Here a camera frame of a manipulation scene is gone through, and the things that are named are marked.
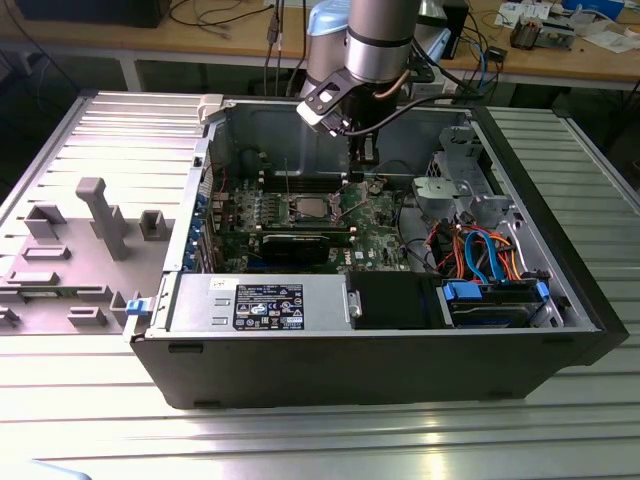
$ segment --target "desk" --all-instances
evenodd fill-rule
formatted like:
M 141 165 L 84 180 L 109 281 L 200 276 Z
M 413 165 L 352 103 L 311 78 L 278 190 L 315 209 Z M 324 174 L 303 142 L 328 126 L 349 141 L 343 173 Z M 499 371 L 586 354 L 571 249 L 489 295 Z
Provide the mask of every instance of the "desk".
M 493 24 L 495 10 L 499 8 L 500 3 L 499 0 L 471 1 L 475 12 L 473 15 L 480 31 L 491 45 L 508 51 L 504 70 L 500 73 L 501 82 L 630 90 L 640 78 L 640 50 L 616 54 L 582 38 L 575 40 L 570 51 L 511 48 L 511 29 Z M 623 23 L 640 24 L 640 14 L 624 10 L 618 20 Z M 467 26 L 473 27 L 469 19 Z M 474 33 L 467 33 L 475 38 Z M 457 76 L 463 77 L 476 68 L 477 61 L 471 54 L 471 47 L 463 44 L 453 60 L 443 61 L 442 64 Z M 495 70 L 495 66 L 489 67 L 490 70 Z
M 472 0 L 473 10 L 478 12 L 476 18 L 480 30 L 492 44 L 509 50 L 504 71 L 500 76 L 501 81 L 629 90 L 640 78 L 638 50 L 614 54 L 582 39 L 577 39 L 569 52 L 550 49 L 524 51 L 510 48 L 509 29 L 492 29 L 481 21 L 484 13 L 480 12 L 496 9 L 499 3 L 498 0 Z M 198 3 L 201 11 L 212 8 L 211 5 L 219 6 L 220 1 L 200 0 Z M 248 0 L 234 9 L 233 13 L 239 15 L 258 9 L 262 5 L 262 0 Z M 4 7 L 0 9 L 0 50 L 37 51 L 25 40 L 3 10 Z M 178 9 L 176 15 L 193 21 L 192 9 L 188 5 Z M 228 18 L 226 15 L 228 14 L 222 12 L 215 18 Z M 156 29 L 26 20 L 21 20 L 21 23 L 50 53 L 118 60 L 127 88 L 131 91 L 141 91 L 144 85 L 137 69 L 138 60 L 263 65 L 270 16 L 271 11 L 267 11 L 229 24 L 228 33 L 232 35 L 230 40 L 224 40 L 199 28 L 177 24 L 169 18 L 163 20 Z M 494 18 L 494 15 L 487 15 L 485 21 L 493 25 Z M 640 14 L 625 11 L 620 20 L 640 23 Z M 285 9 L 282 62 L 285 68 L 293 67 L 302 54 L 301 31 L 301 9 Z M 464 45 L 456 58 L 444 61 L 443 66 L 464 77 L 473 72 L 476 61 Z

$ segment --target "sticker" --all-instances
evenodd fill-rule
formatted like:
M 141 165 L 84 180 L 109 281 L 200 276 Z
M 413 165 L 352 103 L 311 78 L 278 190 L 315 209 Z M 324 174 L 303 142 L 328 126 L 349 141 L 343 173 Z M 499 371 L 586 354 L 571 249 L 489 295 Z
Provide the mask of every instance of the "sticker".
M 238 285 L 233 328 L 252 330 L 304 330 L 302 285 Z
M 209 283 L 210 290 L 235 290 L 240 283 L 237 278 L 212 278 Z

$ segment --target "warning label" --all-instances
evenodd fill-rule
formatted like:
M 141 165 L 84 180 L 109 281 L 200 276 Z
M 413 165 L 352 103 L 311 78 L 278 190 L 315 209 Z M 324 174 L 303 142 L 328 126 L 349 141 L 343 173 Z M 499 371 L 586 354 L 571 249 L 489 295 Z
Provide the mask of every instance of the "warning label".
M 233 328 L 304 330 L 302 285 L 238 285 Z

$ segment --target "blue tab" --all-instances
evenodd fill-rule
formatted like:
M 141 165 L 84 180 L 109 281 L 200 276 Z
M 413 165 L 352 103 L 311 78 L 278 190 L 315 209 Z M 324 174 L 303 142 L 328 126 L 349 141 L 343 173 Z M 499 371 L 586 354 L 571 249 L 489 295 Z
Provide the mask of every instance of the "blue tab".
M 444 297 L 447 301 L 458 300 L 482 300 L 480 286 L 473 282 L 449 282 L 444 287 Z
M 538 293 L 540 294 L 543 300 L 549 299 L 549 296 L 550 296 L 549 287 L 547 287 L 546 283 L 538 282 L 536 283 L 536 288 L 538 289 Z
M 452 283 L 447 283 L 444 288 L 442 289 L 444 291 L 444 299 L 448 302 L 449 300 L 453 300 L 454 298 L 456 298 L 456 292 L 453 290 L 453 287 L 451 286 L 453 285 Z
M 125 311 L 127 315 L 149 315 L 153 310 L 151 298 L 136 298 L 129 300 Z
M 312 37 L 346 30 L 349 26 L 351 0 L 326 0 L 313 7 L 307 33 Z

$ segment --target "blue latch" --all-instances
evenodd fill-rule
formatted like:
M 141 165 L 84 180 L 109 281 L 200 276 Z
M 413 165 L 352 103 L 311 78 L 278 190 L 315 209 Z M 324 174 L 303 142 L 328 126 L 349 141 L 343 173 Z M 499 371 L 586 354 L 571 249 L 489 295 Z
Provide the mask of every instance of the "blue latch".
M 536 283 L 536 288 L 538 289 L 538 293 L 540 294 L 543 300 L 549 300 L 549 297 L 550 297 L 549 287 L 547 287 L 546 283 L 538 282 Z
M 127 315 L 147 316 L 153 312 L 156 297 L 136 298 L 129 300 L 125 311 Z
M 480 286 L 473 282 L 449 282 L 444 288 L 444 298 L 447 301 L 458 300 L 482 300 Z

